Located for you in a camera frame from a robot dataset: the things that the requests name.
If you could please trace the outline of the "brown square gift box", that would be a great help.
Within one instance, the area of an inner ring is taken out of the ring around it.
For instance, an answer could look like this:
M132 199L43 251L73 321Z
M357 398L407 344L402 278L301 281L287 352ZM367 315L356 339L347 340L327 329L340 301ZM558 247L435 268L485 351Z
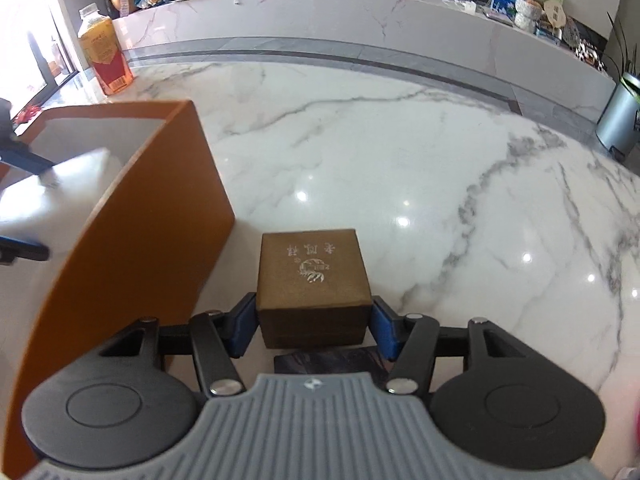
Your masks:
M361 344L372 295L356 231L265 233L256 308L269 349Z

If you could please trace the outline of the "black flat card holder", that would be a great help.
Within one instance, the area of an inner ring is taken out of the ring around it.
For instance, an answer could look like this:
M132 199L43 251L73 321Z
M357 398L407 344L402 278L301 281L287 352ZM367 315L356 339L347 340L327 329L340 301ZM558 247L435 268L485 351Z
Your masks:
M393 364L382 358L375 347L296 351L273 358L277 374L350 374L367 372L384 378Z

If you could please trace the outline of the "orange storage box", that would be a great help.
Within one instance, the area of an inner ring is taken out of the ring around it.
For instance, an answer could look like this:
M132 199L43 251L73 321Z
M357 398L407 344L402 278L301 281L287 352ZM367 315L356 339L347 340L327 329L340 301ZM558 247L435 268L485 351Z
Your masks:
M13 195L4 236L49 248L1 271L1 470L35 465L21 423L40 382L137 318L189 318L234 225L190 101L50 108L22 134L58 184Z

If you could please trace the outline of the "orange juice bottle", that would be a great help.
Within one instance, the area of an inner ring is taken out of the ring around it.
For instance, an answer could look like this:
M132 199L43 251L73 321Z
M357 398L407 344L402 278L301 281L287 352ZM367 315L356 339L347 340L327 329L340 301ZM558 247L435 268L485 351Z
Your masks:
M78 41L85 59L106 96L121 92L132 84L131 73L120 47L113 21L100 13L95 3L79 11Z

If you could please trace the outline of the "white marble tv cabinet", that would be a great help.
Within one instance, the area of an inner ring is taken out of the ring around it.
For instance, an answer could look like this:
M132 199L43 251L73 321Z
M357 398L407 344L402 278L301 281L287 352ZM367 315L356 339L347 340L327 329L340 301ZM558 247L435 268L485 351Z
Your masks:
M515 84L597 120L615 84L573 53L444 0L184 0L115 23L130 51L185 41L301 39L413 54Z

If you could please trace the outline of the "silver trash bin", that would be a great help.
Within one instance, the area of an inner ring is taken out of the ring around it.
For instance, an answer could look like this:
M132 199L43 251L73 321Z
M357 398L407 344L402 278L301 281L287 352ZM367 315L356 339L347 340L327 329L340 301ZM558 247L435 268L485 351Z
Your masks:
M639 110L639 79L625 72L596 127L599 142L619 162L623 162L639 142Z

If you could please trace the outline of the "green potted plant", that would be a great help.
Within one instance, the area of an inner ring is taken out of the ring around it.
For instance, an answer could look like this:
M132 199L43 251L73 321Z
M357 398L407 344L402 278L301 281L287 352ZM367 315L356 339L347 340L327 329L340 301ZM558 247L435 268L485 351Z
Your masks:
M606 15L608 16L608 21L612 26L612 33L615 44L618 47L618 52L620 52L620 59L618 61L609 54L608 58L614 64L618 76L621 77L624 73L631 74L632 76L638 76L638 44L634 44L631 49L622 23L617 18L612 18L611 14L607 13Z

